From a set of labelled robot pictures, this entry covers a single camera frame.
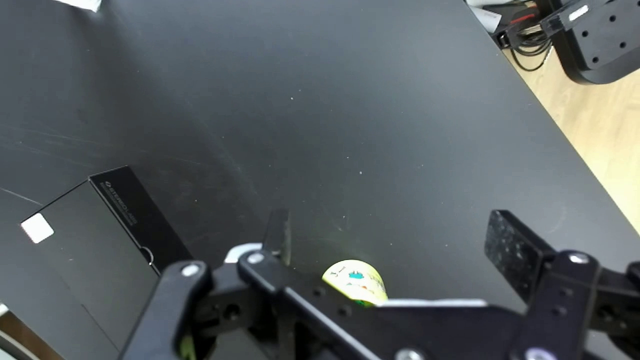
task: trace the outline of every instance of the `black box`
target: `black box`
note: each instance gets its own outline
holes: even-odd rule
[[[157,273],[189,258],[129,168],[88,178],[23,221],[22,231],[106,337],[101,344],[111,344],[96,359],[124,349]]]

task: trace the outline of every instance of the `screw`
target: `screw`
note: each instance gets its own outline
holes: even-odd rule
[[[402,349],[400,353],[396,353],[396,360],[424,360],[424,359],[420,353],[412,349]]]
[[[573,265],[587,265],[587,256],[580,253],[569,254],[568,260]]]
[[[250,262],[250,265],[257,265],[257,262],[261,262],[261,260],[264,260],[264,254],[260,254],[260,253],[254,253],[254,254],[248,256],[248,262]]]
[[[555,356],[544,349],[528,349],[523,359],[525,360],[555,360]]]
[[[195,265],[188,265],[188,266],[181,269],[181,276],[183,279],[189,279],[189,276],[194,276],[197,273],[199,273],[199,266],[195,266]]]

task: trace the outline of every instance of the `black tabletop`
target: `black tabletop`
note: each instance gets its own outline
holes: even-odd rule
[[[615,270],[640,254],[464,3],[2,0],[0,24],[0,294],[36,275],[19,216],[125,165],[211,265],[283,207],[301,273],[361,258],[392,296],[521,311],[481,254],[491,209]]]

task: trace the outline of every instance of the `black table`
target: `black table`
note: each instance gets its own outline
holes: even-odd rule
[[[78,330],[17,222],[124,165],[208,262],[285,207],[301,273],[361,258],[392,296],[521,311],[481,254],[491,209],[615,270],[640,254],[464,3],[3,0],[0,24],[0,294],[53,342]]]

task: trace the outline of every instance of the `wooden floor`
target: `wooden floor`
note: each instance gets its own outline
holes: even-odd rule
[[[519,74],[640,233],[640,73],[606,87],[573,84],[551,55],[540,73]]]

